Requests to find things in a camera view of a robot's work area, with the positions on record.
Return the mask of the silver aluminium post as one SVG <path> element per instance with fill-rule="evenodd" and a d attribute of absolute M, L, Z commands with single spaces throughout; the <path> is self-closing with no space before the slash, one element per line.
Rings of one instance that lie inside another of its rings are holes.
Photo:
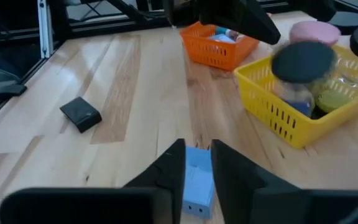
<path fill-rule="evenodd" d="M 50 58 L 53 54 L 53 29 L 50 6 L 47 0 L 37 0 L 40 53 L 41 58 Z"/>

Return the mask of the black table clamp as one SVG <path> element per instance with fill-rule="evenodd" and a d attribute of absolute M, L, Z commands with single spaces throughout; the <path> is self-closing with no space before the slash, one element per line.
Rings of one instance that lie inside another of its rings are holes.
<path fill-rule="evenodd" d="M 9 100 L 14 96 L 21 96 L 27 87 L 25 85 L 12 84 L 0 87 L 0 101 Z"/>

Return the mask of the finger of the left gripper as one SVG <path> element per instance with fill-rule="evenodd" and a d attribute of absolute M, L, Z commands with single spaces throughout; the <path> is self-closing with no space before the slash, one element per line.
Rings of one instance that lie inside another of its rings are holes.
<path fill-rule="evenodd" d="M 333 0 L 290 0 L 290 5 L 322 22 L 330 21 L 337 12 Z"/>
<path fill-rule="evenodd" d="M 199 20 L 276 44 L 281 34 L 257 0 L 197 0 Z"/>

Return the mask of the teal small charger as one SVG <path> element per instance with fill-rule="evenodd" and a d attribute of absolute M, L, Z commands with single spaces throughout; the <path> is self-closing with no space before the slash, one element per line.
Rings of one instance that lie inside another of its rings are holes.
<path fill-rule="evenodd" d="M 227 37 L 229 37 L 232 40 L 236 40 L 237 37 L 239 36 L 239 33 L 234 31 L 234 30 L 230 30 L 224 27 L 217 27 L 215 30 L 215 34 L 219 35 L 219 34 L 224 34 Z"/>

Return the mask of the yellow plastic basket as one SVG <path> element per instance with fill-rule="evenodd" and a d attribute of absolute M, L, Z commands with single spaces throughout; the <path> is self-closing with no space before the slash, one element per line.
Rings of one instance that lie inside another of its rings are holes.
<path fill-rule="evenodd" d="M 332 48 L 337 60 L 339 55 L 349 51 L 340 46 Z M 324 116 L 315 113 L 316 107 L 311 118 L 294 109 L 272 92 L 276 84 L 271 71 L 272 57 L 238 67 L 234 73 L 245 109 L 289 145 L 303 147 L 358 115 L 358 98 Z"/>

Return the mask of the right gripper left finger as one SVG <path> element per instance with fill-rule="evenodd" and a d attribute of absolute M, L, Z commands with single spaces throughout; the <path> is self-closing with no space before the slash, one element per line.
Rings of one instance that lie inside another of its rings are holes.
<path fill-rule="evenodd" d="M 158 193 L 154 201 L 155 218 L 165 220 L 153 224 L 180 224 L 185 183 L 186 144 L 177 139 L 143 172 L 128 181 L 125 188 L 153 189 Z"/>

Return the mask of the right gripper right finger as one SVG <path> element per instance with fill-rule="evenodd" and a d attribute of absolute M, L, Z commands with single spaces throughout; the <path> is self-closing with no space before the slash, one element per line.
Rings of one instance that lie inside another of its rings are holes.
<path fill-rule="evenodd" d="M 225 224 L 295 224 L 294 185 L 217 139 L 211 159 Z"/>

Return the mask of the pink capped hourglass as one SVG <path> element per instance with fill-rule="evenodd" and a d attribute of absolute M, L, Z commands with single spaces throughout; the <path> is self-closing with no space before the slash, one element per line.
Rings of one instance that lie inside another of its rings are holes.
<path fill-rule="evenodd" d="M 290 42 L 314 41 L 332 46 L 341 36 L 341 31 L 326 22 L 301 21 L 292 25 L 289 31 Z"/>

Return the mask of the light blue wall charger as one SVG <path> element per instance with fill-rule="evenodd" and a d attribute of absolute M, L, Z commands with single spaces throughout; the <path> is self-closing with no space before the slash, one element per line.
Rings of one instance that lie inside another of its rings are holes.
<path fill-rule="evenodd" d="M 187 146 L 185 172 L 182 211 L 211 219 L 215 201 L 211 152 Z"/>
<path fill-rule="evenodd" d="M 220 42 L 228 42 L 228 43 L 235 43 L 236 41 L 232 38 L 228 37 L 225 34 L 217 34 L 210 37 L 211 40 L 220 41 Z"/>

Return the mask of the orange plastic basket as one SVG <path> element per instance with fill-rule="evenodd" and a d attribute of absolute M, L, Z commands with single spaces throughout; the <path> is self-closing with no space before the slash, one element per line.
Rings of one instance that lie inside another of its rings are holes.
<path fill-rule="evenodd" d="M 180 31 L 189 58 L 197 63 L 223 70 L 235 69 L 259 45 L 259 41 L 245 36 L 235 43 L 211 39 L 217 26 L 196 22 Z"/>

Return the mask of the black rectangular box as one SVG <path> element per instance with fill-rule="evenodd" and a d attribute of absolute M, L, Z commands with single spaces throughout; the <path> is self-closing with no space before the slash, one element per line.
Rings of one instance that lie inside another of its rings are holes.
<path fill-rule="evenodd" d="M 80 96 L 61 106 L 60 111 L 80 133 L 84 133 L 102 121 L 100 112 Z"/>

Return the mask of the black capped hourglass blue sand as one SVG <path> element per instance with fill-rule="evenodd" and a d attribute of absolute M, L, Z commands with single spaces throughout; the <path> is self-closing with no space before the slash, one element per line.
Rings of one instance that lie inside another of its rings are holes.
<path fill-rule="evenodd" d="M 337 54 L 321 42 L 302 41 L 285 45 L 271 60 L 276 80 L 273 94 L 311 118 L 318 93 L 332 77 Z"/>

